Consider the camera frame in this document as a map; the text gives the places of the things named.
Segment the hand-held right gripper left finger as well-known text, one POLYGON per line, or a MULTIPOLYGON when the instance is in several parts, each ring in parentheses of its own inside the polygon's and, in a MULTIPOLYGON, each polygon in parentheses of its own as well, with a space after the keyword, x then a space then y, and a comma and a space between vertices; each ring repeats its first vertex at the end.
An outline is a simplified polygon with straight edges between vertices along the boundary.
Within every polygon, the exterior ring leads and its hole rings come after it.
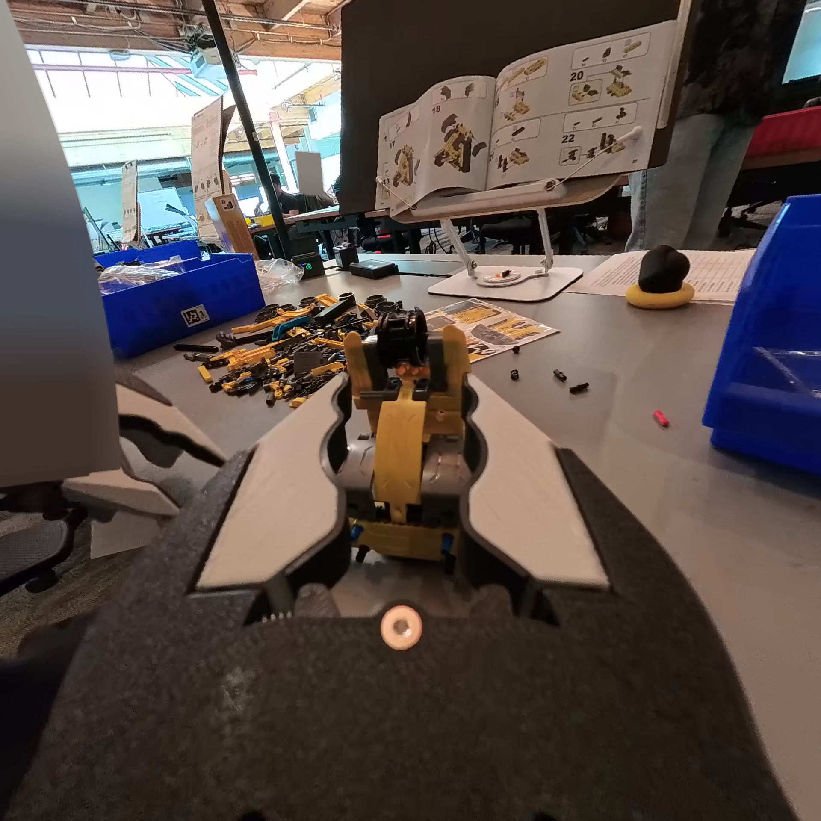
POLYGON ((255 444, 200 571, 196 590, 266 589, 294 600, 334 587, 351 564, 336 473, 348 455, 351 385, 340 373, 255 444))

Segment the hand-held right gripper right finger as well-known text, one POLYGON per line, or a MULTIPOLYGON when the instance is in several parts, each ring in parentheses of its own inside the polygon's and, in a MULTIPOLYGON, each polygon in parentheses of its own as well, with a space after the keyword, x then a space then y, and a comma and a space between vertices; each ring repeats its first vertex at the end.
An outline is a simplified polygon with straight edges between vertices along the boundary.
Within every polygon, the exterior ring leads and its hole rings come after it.
POLYGON ((535 607, 548 589, 611 590, 608 573, 552 439, 495 391, 463 387, 467 485, 461 574, 535 607))

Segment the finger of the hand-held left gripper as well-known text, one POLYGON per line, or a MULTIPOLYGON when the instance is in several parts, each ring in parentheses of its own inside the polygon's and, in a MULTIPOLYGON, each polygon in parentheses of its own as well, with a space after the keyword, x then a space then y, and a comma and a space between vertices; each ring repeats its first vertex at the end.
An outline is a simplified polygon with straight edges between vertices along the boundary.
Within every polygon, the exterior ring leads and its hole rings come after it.
POLYGON ((222 467, 221 448, 175 405, 138 379, 116 384, 119 435, 153 465, 169 469, 182 454, 222 467))
POLYGON ((160 487, 125 470, 65 479, 63 495, 89 514, 92 560, 148 546, 180 512, 160 487))

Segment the yellow toy brick vehicle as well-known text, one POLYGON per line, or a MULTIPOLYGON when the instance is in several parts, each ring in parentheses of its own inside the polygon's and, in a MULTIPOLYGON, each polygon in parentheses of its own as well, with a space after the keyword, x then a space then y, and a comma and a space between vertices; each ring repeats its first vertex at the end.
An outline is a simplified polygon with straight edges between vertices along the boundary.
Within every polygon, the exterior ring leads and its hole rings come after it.
POLYGON ((354 559, 375 552, 436 563, 451 575, 471 477, 466 336, 452 323, 431 331, 420 309, 394 310, 367 337, 348 334, 344 350, 352 402, 370 425, 337 472, 354 559))

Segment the black mesh office chair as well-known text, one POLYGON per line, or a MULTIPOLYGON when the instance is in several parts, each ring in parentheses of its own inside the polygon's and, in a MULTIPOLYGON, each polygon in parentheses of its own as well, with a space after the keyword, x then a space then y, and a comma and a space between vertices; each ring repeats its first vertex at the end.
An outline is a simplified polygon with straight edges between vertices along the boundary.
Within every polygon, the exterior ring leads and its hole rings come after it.
POLYGON ((2 513, 41 516, 31 527, 2 535, 1 595, 29 583, 37 592, 46 590, 56 583, 56 567, 71 555, 87 509, 67 498, 62 481, 4 487, 1 497, 2 513))

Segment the blue plastic bin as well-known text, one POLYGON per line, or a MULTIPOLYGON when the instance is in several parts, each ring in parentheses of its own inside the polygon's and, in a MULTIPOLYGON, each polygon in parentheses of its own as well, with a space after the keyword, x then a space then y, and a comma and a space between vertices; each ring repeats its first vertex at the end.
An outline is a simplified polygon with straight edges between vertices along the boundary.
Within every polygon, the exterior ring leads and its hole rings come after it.
POLYGON ((744 273, 703 413, 717 448, 820 474, 820 195, 788 198, 744 273))
POLYGON ((99 254, 102 269, 116 263, 182 259, 207 260, 174 278, 131 289, 102 293, 112 353, 128 360, 240 318, 263 307, 263 293, 248 254, 208 253, 197 241, 99 254))

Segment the clear plastic bag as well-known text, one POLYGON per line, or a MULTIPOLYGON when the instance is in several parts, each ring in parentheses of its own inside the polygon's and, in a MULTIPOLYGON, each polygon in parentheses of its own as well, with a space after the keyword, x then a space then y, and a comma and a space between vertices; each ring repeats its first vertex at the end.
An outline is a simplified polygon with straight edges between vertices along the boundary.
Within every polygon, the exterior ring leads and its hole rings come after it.
POLYGON ((172 256, 169 260, 142 262, 131 260, 116 263, 97 272, 97 283, 101 292, 117 292, 149 283, 174 278, 182 273, 193 271, 200 264, 207 262, 202 258, 184 260, 172 256))
POLYGON ((256 260, 255 270, 263 292, 273 292, 285 285, 301 282, 304 270, 290 260, 256 260))

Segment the pile of toy brick pieces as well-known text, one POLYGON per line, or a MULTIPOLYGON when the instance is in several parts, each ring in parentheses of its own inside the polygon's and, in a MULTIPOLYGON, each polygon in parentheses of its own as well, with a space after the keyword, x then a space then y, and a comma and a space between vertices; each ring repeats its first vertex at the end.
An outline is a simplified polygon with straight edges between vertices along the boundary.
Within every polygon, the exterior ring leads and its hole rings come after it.
POLYGON ((375 294, 358 301, 352 292, 321 293, 299 304, 268 304, 249 325, 215 336, 214 345, 177 343, 173 350, 197 366, 213 394, 263 394, 267 406, 303 405, 331 377, 344 373, 344 341, 366 339, 402 301, 375 294))

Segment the yellow sticker sheet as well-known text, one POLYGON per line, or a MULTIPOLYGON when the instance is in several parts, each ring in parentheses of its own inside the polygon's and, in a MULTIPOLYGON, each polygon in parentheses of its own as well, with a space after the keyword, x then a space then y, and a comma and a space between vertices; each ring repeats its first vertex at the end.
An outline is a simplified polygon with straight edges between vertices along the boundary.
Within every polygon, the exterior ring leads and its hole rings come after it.
POLYGON ((425 316, 430 333, 453 325, 465 335, 471 363, 560 333, 556 328, 478 299, 461 300, 427 311, 425 316))

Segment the cardboard box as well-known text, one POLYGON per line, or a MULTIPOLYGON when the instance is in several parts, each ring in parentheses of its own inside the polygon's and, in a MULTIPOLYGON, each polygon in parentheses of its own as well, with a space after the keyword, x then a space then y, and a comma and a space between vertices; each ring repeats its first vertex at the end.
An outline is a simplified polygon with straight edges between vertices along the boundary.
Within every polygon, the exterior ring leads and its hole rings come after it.
POLYGON ((259 259, 254 239, 235 194, 215 195, 205 201, 204 207, 225 252, 248 254, 253 260, 259 259))

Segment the narrow cardboard sheet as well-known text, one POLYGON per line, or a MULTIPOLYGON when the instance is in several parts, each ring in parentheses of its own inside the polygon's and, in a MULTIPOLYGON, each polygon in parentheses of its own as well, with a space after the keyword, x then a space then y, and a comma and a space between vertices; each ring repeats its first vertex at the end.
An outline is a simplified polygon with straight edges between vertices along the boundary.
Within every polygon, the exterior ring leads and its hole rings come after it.
POLYGON ((121 168, 121 208, 121 242, 126 247, 139 247, 141 229, 137 160, 130 160, 121 168))

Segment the white book stand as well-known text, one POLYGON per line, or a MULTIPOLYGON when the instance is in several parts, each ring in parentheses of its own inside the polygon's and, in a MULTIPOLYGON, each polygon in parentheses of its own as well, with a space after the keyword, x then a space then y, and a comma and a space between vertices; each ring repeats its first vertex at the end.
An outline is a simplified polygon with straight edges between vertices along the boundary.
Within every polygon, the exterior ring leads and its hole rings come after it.
POLYGON ((421 222, 427 219, 436 220, 445 230, 453 243, 464 271, 451 277, 459 292, 454 295, 477 295, 479 290, 512 290, 515 300, 523 300, 527 295, 526 283, 539 282, 534 295, 547 294, 546 282, 560 282, 569 285, 581 276, 580 269, 556 267, 550 241, 547 209, 553 206, 565 206, 576 195, 570 190, 570 182, 580 176, 582 169, 595 159, 615 153, 616 149, 626 149, 641 140, 642 126, 632 127, 625 135, 616 138, 604 149, 595 149, 592 158, 562 178, 548 178, 519 186, 508 186, 498 190, 487 190, 454 196, 435 196, 430 202, 410 204, 409 201, 392 191, 386 178, 376 177, 377 185, 387 192, 391 204, 397 204, 394 217, 407 223, 421 222), (468 219, 530 211, 536 214, 539 223, 539 234, 543 243, 543 255, 536 267, 515 267, 504 269, 499 266, 480 264, 469 252, 460 239, 455 219, 468 219))

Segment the paper sheet with printed table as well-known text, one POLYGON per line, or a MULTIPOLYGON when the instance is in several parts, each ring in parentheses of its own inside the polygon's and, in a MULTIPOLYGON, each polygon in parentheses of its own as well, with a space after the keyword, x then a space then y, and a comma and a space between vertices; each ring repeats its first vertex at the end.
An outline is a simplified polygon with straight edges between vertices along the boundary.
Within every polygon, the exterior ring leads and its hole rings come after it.
MULTIPOLYGON (((694 301, 731 304, 735 302, 745 272, 756 249, 738 251, 683 251, 691 267, 685 282, 694 289, 694 301)), ((614 254, 568 289, 577 294, 624 297, 638 282, 645 252, 614 254)))

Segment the tall cardboard sheet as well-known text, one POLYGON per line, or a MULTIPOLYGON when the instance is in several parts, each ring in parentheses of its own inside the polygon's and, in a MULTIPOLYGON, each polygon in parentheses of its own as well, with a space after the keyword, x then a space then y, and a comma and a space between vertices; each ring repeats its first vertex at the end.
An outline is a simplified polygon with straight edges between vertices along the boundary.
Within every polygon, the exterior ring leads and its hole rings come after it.
POLYGON ((191 117, 190 176, 195 201, 224 193, 223 149, 234 111, 235 106, 226 107, 220 96, 191 117))

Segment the black pole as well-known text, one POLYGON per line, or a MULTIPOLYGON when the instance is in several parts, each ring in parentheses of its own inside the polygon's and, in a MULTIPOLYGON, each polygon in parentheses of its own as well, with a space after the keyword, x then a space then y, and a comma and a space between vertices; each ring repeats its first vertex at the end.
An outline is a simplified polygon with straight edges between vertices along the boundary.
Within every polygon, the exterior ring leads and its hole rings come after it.
POLYGON ((221 23, 217 5, 214 1, 202 1, 201 4, 204 9, 204 14, 209 22, 211 34, 218 50, 221 64, 223 70, 225 71, 236 109, 240 115, 241 125, 250 146, 257 176, 269 201, 269 209, 280 244, 282 258, 285 260, 290 260, 292 258, 292 248, 288 235, 288 229, 286 227, 286 223, 284 222, 278 196, 275 192, 272 177, 264 158, 263 148, 251 116, 251 110, 247 103, 243 87, 241 85, 239 70, 236 67, 233 52, 231 51, 231 47, 229 46, 227 36, 221 23))

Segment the instruction booklet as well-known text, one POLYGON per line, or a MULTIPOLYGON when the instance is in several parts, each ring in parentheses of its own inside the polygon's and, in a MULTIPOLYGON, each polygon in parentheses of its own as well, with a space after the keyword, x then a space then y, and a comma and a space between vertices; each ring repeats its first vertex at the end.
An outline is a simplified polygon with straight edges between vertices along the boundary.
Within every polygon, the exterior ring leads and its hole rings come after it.
POLYGON ((664 21, 440 80, 380 119, 376 206, 647 169, 675 33, 664 21))

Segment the red table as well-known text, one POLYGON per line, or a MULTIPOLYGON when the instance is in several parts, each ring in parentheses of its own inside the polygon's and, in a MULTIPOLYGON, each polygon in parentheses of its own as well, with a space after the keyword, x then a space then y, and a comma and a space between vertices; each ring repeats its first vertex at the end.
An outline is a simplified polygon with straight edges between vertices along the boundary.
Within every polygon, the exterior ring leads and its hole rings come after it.
POLYGON ((819 154, 820 106, 780 112, 765 117, 756 127, 745 161, 783 155, 819 154))

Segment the black divider panel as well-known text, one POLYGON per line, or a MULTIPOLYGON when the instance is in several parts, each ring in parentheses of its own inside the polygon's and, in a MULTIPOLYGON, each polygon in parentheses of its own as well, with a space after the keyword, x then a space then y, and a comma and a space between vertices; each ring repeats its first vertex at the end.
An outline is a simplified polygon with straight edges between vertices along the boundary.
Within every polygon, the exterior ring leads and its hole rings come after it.
POLYGON ((376 209, 378 122, 449 77, 675 20, 678 1, 354 1, 341 10, 341 214, 376 209))

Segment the computer monitor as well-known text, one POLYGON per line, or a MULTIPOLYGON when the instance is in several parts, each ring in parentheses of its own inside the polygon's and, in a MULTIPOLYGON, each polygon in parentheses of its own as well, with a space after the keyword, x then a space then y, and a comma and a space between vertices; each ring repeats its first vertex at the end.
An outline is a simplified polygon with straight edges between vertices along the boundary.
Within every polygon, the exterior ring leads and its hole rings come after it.
POLYGON ((807 2, 788 58, 784 85, 820 74, 820 1, 807 2))

